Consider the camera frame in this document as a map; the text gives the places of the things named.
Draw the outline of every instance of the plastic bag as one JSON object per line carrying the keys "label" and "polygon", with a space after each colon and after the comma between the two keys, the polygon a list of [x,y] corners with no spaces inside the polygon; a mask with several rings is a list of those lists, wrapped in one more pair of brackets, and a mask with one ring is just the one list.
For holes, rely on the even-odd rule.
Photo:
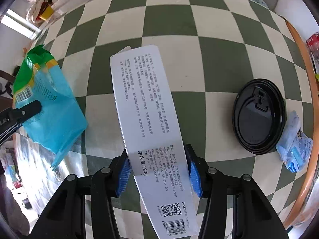
{"label": "plastic bag", "polygon": [[276,149],[286,168],[291,172],[300,171],[307,163],[313,141],[300,130],[301,122],[296,111],[289,114]]}
{"label": "plastic bag", "polygon": [[42,110],[23,123],[34,142],[56,154],[55,169],[87,127],[87,121],[62,71],[50,54],[37,46],[30,50],[13,84],[16,108],[38,100]]}

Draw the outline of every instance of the black object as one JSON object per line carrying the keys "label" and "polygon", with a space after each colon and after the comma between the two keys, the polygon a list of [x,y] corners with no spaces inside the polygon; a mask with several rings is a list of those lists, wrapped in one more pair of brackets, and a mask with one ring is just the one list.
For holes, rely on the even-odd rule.
{"label": "black object", "polygon": [[24,205],[24,207],[25,207],[26,209],[32,208],[32,206],[31,206],[30,201],[29,201],[28,198],[23,199],[23,200],[22,200],[22,203],[23,203],[23,205]]}
{"label": "black object", "polygon": [[284,100],[277,86],[266,79],[248,82],[234,102],[232,125],[240,144],[256,155],[278,143],[286,122]]}
{"label": "black object", "polygon": [[[270,202],[250,175],[241,178],[224,175],[209,168],[205,159],[185,146],[190,176],[195,170],[193,188],[200,188],[201,198],[208,198],[198,239],[224,239],[227,195],[233,195],[233,239],[288,239],[288,235]],[[95,239],[120,239],[111,197],[118,197],[119,177],[128,163],[124,150],[95,174],[78,178],[71,174],[61,183],[44,208],[30,239],[85,239],[85,195],[91,195],[92,230]],[[0,233],[8,229],[0,213]],[[13,239],[8,232],[5,238]]]}
{"label": "black object", "polygon": [[209,168],[205,159],[196,156],[191,145],[185,146],[185,153],[191,179],[191,169],[195,167],[202,190],[200,197],[207,198],[198,239],[224,238],[227,195],[233,195],[233,239],[288,239],[278,215],[250,175],[237,178]]}
{"label": "black object", "polygon": [[119,197],[119,177],[126,163],[128,158],[124,149],[109,167],[93,175],[81,178],[68,175],[42,211],[28,238],[85,239],[85,195],[91,195],[94,239],[120,239],[111,197]]}
{"label": "black object", "polygon": [[33,101],[19,109],[7,108],[0,112],[0,145],[2,145],[22,123],[41,112],[39,101]]}

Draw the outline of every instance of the barcode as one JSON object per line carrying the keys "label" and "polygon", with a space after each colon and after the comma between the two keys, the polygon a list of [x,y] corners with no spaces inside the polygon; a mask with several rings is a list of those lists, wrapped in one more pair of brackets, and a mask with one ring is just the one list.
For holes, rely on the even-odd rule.
{"label": "barcode", "polygon": [[26,100],[27,98],[31,97],[33,94],[31,87],[27,86],[23,91],[18,92],[17,94],[15,94],[15,99],[17,102],[21,102]]}
{"label": "barcode", "polygon": [[169,235],[178,235],[186,233],[183,219],[164,222],[164,227]]}

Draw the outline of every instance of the clear plastic bag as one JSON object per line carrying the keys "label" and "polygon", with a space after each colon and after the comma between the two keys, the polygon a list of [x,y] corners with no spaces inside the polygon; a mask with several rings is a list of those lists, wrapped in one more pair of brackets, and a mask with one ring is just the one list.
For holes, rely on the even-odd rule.
{"label": "clear plastic bag", "polygon": [[276,149],[286,168],[291,172],[300,171],[307,163],[313,141],[301,130],[301,122],[296,111],[289,114]]}

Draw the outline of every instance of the white cardboard box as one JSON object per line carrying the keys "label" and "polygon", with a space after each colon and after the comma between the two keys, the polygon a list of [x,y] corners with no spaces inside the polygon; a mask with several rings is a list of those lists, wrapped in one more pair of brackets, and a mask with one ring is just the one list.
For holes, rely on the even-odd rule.
{"label": "white cardboard box", "polygon": [[159,239],[194,235],[197,221],[185,151],[158,47],[127,49],[113,55],[110,64],[138,190]]}

